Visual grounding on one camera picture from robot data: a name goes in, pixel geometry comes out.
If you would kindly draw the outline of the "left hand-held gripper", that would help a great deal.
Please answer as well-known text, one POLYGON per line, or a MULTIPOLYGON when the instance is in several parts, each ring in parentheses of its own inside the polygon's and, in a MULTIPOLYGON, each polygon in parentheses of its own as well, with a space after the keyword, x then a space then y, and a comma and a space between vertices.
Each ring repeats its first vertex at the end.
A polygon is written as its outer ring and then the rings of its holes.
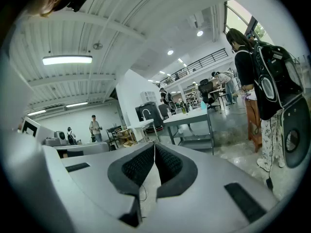
POLYGON ((54 132, 25 119, 20 131, 4 132, 4 173, 25 213, 50 233, 97 232, 97 209, 82 192, 74 174, 90 164, 60 158, 57 150, 44 146, 54 132))

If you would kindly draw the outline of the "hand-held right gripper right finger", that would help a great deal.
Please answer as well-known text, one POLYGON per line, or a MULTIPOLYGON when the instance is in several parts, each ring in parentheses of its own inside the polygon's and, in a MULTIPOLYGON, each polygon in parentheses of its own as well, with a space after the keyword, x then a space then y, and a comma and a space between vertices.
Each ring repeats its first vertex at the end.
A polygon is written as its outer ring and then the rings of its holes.
POLYGON ((277 199, 229 161, 157 143, 155 162, 165 182, 146 218, 146 232, 260 233, 270 223, 277 199))

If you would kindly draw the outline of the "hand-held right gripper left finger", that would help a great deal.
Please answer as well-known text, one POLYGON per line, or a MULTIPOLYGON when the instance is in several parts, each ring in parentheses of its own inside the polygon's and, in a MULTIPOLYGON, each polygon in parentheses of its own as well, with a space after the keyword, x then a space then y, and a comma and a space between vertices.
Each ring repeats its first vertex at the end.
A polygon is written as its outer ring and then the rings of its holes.
POLYGON ((139 189, 154 164, 153 143, 62 160, 62 202, 76 233, 153 233, 139 189))

